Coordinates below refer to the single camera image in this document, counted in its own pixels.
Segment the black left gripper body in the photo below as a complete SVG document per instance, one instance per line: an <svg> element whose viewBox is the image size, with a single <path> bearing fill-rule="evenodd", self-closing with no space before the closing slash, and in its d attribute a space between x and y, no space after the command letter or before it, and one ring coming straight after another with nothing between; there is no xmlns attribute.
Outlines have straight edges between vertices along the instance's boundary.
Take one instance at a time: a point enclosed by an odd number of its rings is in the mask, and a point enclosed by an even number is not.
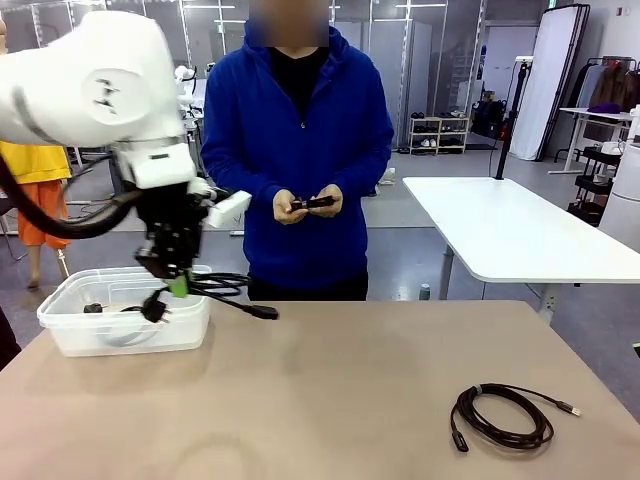
<svg viewBox="0 0 640 480"><path fill-rule="evenodd" d="M139 191L134 206L146 236L196 228L202 223L208 212L206 202L202 195L190 193L188 187L188 183L179 183Z"/></svg>

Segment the person's left forearm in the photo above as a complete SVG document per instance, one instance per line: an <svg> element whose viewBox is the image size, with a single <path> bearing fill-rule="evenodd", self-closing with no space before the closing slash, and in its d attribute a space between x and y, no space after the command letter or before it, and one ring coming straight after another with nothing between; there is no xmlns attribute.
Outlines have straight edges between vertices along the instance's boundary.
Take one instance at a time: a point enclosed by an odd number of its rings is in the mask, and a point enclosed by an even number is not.
<svg viewBox="0 0 640 480"><path fill-rule="evenodd" d="M341 166L332 178L345 204L360 204L361 199L375 190L391 158L389 145L369 146Z"/></svg>

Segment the person's right forearm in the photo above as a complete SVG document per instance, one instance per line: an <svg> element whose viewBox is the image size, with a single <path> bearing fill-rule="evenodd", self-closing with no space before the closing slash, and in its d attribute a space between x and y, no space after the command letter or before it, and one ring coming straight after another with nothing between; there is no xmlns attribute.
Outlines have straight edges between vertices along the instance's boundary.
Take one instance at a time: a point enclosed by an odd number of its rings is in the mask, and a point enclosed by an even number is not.
<svg viewBox="0 0 640 480"><path fill-rule="evenodd" d="M270 176L247 163L232 145L206 143L201 155L209 175L221 188L245 191L253 200L269 205L282 190Z"/></svg>

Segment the person's right hand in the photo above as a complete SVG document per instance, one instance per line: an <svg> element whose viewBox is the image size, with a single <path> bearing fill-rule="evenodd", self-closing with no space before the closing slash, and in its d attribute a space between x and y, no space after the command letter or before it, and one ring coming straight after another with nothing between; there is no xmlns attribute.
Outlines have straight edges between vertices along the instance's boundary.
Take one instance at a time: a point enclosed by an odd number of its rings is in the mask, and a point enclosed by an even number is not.
<svg viewBox="0 0 640 480"><path fill-rule="evenodd" d="M286 189L279 190L273 198L274 219L283 225L300 222L308 213L306 209L294 209L295 196Z"/></svg>

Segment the clear plastic storage container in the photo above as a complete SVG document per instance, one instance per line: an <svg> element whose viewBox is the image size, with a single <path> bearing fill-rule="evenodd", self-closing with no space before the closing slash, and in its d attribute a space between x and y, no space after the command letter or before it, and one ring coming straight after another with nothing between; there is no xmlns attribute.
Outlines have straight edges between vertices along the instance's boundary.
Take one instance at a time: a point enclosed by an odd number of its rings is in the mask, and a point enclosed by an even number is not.
<svg viewBox="0 0 640 480"><path fill-rule="evenodd" d="M133 310L164 282L142 267L72 274L37 309L40 325L66 357L146 354L197 349L209 324L210 299L168 292L158 323Z"/></svg>

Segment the grey workbench with equipment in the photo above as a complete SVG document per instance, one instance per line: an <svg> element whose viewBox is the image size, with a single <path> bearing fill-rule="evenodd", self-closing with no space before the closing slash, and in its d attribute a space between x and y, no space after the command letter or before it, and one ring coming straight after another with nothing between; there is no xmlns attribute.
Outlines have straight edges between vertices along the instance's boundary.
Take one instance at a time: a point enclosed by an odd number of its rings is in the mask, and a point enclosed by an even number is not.
<svg viewBox="0 0 640 480"><path fill-rule="evenodd" d="M184 105L180 107L180 114L182 118L182 123L184 125L184 129L186 131L187 144L189 147L190 155L194 164L196 165L196 170L198 171L200 176L206 176L206 170L201 158L201 148L202 148L202 115L201 112L197 108L187 108Z"/></svg>

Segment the small white background robot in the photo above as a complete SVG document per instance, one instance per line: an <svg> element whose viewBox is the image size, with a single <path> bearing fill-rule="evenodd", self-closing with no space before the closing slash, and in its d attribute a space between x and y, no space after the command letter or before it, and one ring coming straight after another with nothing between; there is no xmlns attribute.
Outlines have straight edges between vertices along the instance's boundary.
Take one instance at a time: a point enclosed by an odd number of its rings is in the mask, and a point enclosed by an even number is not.
<svg viewBox="0 0 640 480"><path fill-rule="evenodd" d="M177 98L181 108L188 109L194 100L197 70L179 65L174 71Z"/></svg>

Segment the dark cloth-covered object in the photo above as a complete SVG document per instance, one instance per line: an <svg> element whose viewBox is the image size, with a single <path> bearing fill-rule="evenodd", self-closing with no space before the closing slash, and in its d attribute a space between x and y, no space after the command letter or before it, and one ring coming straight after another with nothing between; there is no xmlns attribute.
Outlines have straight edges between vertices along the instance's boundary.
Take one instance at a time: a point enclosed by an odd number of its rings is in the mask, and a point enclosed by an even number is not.
<svg viewBox="0 0 640 480"><path fill-rule="evenodd" d="M0 306L0 371L21 352L13 329Z"/></svg>

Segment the wooden shoe rack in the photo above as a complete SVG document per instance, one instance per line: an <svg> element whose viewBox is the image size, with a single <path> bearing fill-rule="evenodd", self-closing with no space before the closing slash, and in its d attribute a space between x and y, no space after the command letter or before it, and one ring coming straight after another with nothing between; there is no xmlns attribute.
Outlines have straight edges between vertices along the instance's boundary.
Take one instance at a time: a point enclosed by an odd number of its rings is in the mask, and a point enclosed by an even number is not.
<svg viewBox="0 0 640 480"><path fill-rule="evenodd" d="M410 116L409 153L463 153L466 150L469 129L469 118L462 112L446 112L440 116L413 112Z"/></svg>

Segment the large white table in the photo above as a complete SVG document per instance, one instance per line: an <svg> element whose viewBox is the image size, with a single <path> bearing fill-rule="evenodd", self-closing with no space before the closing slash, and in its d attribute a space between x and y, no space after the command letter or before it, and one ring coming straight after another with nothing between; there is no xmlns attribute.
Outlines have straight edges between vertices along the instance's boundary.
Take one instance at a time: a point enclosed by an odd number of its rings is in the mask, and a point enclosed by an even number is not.
<svg viewBox="0 0 640 480"><path fill-rule="evenodd" d="M574 284L640 284L640 254L523 187L491 177L406 177L403 183L445 242L438 297L459 260L486 284L541 287L551 321Z"/></svg>

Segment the black bags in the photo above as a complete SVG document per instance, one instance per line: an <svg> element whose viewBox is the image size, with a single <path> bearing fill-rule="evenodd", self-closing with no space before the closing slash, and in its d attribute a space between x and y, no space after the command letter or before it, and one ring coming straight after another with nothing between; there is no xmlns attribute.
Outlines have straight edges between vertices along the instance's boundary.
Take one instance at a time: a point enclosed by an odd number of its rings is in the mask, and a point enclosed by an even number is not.
<svg viewBox="0 0 640 480"><path fill-rule="evenodd" d="M484 137L498 139L503 129L505 112L505 100L476 102L472 108L471 131Z"/></svg>

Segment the black pole stand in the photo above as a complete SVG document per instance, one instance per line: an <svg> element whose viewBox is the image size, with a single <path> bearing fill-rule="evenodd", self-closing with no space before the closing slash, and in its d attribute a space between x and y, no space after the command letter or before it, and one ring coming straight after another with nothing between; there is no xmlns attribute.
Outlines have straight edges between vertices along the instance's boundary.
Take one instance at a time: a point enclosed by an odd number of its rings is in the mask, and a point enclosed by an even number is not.
<svg viewBox="0 0 640 480"><path fill-rule="evenodd" d="M511 146L515 122L519 112L519 103L522 96L522 92L524 90L524 84L529 75L532 64L533 64L533 56L518 56L515 59L515 66L519 67L518 75L517 75L517 83L516 83L513 102L507 118L506 131L505 131L505 136L503 140L502 150L500 153L497 171L494 176L495 180L504 179L504 170L505 170L507 156L509 154L509 150Z"/></svg>

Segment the white folding screen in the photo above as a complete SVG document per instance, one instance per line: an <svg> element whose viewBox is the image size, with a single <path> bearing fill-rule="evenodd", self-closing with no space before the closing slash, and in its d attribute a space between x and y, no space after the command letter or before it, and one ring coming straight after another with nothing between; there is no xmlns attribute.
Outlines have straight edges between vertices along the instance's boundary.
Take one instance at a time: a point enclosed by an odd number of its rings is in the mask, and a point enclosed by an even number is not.
<svg viewBox="0 0 640 480"><path fill-rule="evenodd" d="M543 13L512 135L512 156L525 161L544 158L589 14L588 4L572 4Z"/></svg>

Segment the white desk thin legs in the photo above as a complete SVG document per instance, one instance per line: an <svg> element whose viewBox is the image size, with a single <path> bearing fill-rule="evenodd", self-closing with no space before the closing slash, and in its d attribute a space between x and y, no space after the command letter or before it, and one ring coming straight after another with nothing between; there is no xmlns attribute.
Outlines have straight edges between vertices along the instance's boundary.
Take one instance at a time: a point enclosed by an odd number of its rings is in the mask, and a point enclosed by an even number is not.
<svg viewBox="0 0 640 480"><path fill-rule="evenodd" d="M624 130L628 131L632 124L633 116L628 112L621 112L617 114L613 113L598 113L591 112L587 108L560 108L560 112L569 114L574 120L574 128L571 135L571 140L568 148L567 158L564 163L564 167L561 170L549 170L548 175L577 175L580 170L572 169L571 165L574 158L577 156L577 144L580 139L583 138L585 127L588 123L598 124L600 126L609 127L613 129L613 133L617 138Z"/></svg>

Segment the clothes rack with coats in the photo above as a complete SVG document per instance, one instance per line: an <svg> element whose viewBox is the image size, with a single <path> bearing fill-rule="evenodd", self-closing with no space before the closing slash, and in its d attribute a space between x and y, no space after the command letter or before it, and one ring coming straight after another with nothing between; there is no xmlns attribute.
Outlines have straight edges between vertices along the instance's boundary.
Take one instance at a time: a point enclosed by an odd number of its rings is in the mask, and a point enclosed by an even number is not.
<svg viewBox="0 0 640 480"><path fill-rule="evenodd" d="M621 112L640 103L640 60L631 57L590 58L581 67L572 88L568 108L589 108L615 102Z"/></svg>

